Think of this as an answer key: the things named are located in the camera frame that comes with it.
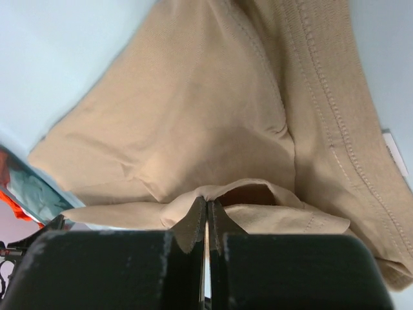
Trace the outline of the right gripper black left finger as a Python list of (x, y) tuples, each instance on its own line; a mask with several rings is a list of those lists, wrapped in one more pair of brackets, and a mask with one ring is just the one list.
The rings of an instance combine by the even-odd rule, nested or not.
[(197, 197), (187, 214), (172, 228), (174, 251), (172, 288), (180, 309), (204, 309), (205, 229), (207, 203)]

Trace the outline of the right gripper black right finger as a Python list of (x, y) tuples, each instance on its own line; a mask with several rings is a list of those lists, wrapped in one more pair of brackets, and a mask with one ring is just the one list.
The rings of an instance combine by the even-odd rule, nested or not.
[(225, 212), (219, 200), (208, 202), (208, 237), (212, 309), (228, 309), (228, 279), (225, 265), (225, 234), (247, 234)]

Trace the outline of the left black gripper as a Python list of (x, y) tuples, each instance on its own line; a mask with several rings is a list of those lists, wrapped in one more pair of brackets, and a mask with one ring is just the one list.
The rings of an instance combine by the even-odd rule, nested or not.
[(6, 282), (1, 277), (1, 300), (40, 300), (39, 288), (33, 288), (39, 271), (39, 261), (50, 250), (50, 244), (65, 234), (66, 219), (56, 216), (34, 234), (17, 242), (5, 245), (1, 243), (1, 265), (13, 264), (11, 274)]

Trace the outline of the beige t shirt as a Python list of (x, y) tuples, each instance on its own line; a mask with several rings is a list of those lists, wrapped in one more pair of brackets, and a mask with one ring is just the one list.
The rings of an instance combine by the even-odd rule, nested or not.
[(412, 192), (391, 158), (347, 1), (158, 1), (29, 163), (73, 222), (169, 229), (219, 200), (251, 234), (347, 234), (412, 283)]

